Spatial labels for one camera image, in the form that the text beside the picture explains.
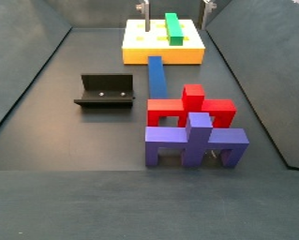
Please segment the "red block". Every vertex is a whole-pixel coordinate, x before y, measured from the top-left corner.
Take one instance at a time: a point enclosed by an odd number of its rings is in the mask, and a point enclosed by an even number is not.
[[[186,84],[182,96],[188,112],[201,112],[205,102],[205,89],[201,84]]]
[[[209,113],[214,117],[216,128],[229,128],[237,109],[230,99],[205,99],[205,89],[201,84],[186,84],[182,99],[150,99],[148,125],[160,126],[160,118],[178,116],[178,127],[188,123],[189,113]]]
[[[213,126],[216,128],[229,128],[237,109],[230,99],[208,99],[202,106],[202,113],[209,113],[214,117]]]

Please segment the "yellow base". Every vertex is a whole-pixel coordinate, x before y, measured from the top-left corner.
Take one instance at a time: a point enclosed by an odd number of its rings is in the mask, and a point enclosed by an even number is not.
[[[200,65],[204,63],[205,44],[192,20],[180,20],[185,33],[184,46],[170,46],[165,20],[150,21],[150,32],[144,20],[129,20],[123,43],[126,65],[146,65],[149,56],[162,56],[166,65]]]
[[[126,65],[148,65],[149,56],[162,56],[165,65],[201,65],[204,63],[205,50],[123,50],[123,60]]]

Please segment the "purple block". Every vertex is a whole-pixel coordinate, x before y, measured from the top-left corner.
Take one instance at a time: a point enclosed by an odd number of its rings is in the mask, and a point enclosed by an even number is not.
[[[186,125],[189,143],[182,156],[182,165],[185,167],[201,166],[212,131],[213,124],[210,114],[190,112]]]
[[[210,114],[190,112],[186,127],[146,128],[146,164],[158,165],[161,147],[185,149],[182,165],[198,167],[209,149],[221,149],[225,167],[234,167],[249,147],[245,130],[241,128],[213,128]]]
[[[146,165],[158,165],[158,149],[186,148],[188,134],[184,127],[146,127]]]

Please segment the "black bracket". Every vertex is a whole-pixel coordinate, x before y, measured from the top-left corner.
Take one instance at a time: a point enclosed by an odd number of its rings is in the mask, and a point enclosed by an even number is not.
[[[74,102],[82,107],[131,107],[134,100],[131,74],[83,74],[85,95]]]

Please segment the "blue block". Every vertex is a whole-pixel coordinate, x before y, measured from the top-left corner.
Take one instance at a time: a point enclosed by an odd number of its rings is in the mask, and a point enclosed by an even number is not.
[[[149,74],[150,74],[150,98],[168,99],[168,84],[165,77],[164,60],[161,56],[149,57]]]

